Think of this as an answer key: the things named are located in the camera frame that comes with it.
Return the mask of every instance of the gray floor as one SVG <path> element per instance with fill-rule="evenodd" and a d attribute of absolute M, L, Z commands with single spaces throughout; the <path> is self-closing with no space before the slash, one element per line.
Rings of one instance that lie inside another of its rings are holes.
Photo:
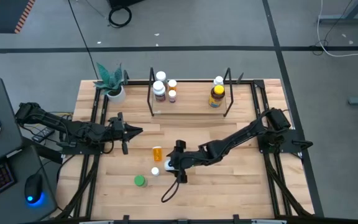
<path fill-rule="evenodd" d="M 105 0 L 89 1 L 107 15 Z M 323 14 L 341 14 L 347 3 L 324 0 Z M 269 4 L 281 46 L 317 42 L 320 1 Z M 122 29 L 108 27 L 84 0 L 72 5 L 90 47 L 273 45 L 258 0 L 146 0 L 131 7 L 133 20 Z M 321 36 L 329 28 L 321 26 Z M 358 45 L 358 25 L 338 25 L 329 41 Z M 0 34 L 0 48 L 60 47 L 84 47 L 66 0 L 37 0 L 20 34 Z M 358 218 L 358 106 L 347 104 L 349 96 L 358 96 L 358 57 L 283 56 L 306 138 L 314 142 L 310 155 L 324 214 Z M 122 63 L 131 78 L 147 78 L 150 66 L 174 78 L 212 78 L 227 67 L 234 77 L 244 72 L 244 78 L 281 78 L 275 52 L 267 51 L 93 52 L 92 57 L 110 70 Z M 95 79 L 87 53 L 0 54 L 0 77 L 15 110 L 20 102 L 36 101 L 47 111 L 73 111 L 80 80 Z"/>

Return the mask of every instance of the wooden table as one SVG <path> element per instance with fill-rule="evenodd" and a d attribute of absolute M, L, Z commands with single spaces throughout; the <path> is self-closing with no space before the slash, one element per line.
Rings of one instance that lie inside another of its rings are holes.
<path fill-rule="evenodd" d="M 287 109 L 280 80 L 264 82 L 270 107 Z M 196 84 L 211 86 L 211 83 Z M 226 118 L 216 114 L 156 114 L 152 117 L 146 102 L 147 86 L 125 86 L 125 90 L 125 102 L 121 105 L 109 103 L 106 119 L 122 111 L 125 121 L 143 128 L 144 132 L 128 143 L 128 155 L 123 155 L 121 144 L 116 144 L 112 153 L 101 156 L 93 220 L 122 220 L 123 215 L 130 215 L 131 220 L 231 219 L 233 214 L 239 214 L 240 218 L 273 218 L 264 160 L 255 138 L 232 149 L 213 166 L 188 169 L 188 183 L 180 185 L 171 201 L 160 201 L 175 178 L 164 171 L 163 161 L 154 162 L 152 148 L 162 146 L 166 155 L 172 151 L 175 141 L 181 139 L 187 142 L 187 150 L 197 150 L 202 143 L 225 138 L 247 126 L 256 118 L 249 85 L 233 85 L 234 104 Z M 184 92 L 178 88 L 178 97 Z M 82 81 L 74 120 L 90 120 L 94 94 L 92 81 Z M 103 97 L 99 101 L 97 121 L 102 102 Z M 291 154 L 282 154 L 281 159 L 288 188 L 302 206 L 313 213 L 301 161 Z M 70 201 L 78 188 L 82 161 L 83 156 L 75 156 L 62 168 L 57 190 L 60 207 Z M 159 176 L 152 176 L 153 167 L 160 169 Z M 134 184 L 135 175 L 140 174 L 148 180 L 146 188 Z M 278 187 L 276 190 L 283 214 L 281 193 Z M 85 192 L 82 215 L 87 197 Z"/>

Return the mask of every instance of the computer mouse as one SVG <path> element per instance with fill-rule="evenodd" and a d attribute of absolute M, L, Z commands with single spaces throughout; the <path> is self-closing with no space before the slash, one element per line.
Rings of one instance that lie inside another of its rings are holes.
<path fill-rule="evenodd" d="M 42 193 L 42 176 L 33 174 L 25 181 L 24 197 L 29 203 L 38 202 Z"/>

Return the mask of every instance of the floor mat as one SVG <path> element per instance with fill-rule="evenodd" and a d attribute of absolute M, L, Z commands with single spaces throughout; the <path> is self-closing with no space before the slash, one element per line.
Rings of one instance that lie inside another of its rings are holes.
<path fill-rule="evenodd" d="M 18 34 L 30 14 L 35 0 L 0 1 L 0 33 Z"/>

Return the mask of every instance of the green bottle cap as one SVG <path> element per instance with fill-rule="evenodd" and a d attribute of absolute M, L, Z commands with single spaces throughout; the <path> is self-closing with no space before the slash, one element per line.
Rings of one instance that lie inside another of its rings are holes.
<path fill-rule="evenodd" d="M 137 175 L 137 176 L 135 177 L 135 184 L 136 184 L 136 186 L 142 187 L 143 185 L 145 185 L 145 183 L 146 183 L 146 178 L 144 178 L 144 176 L 142 176 L 142 175 Z"/>

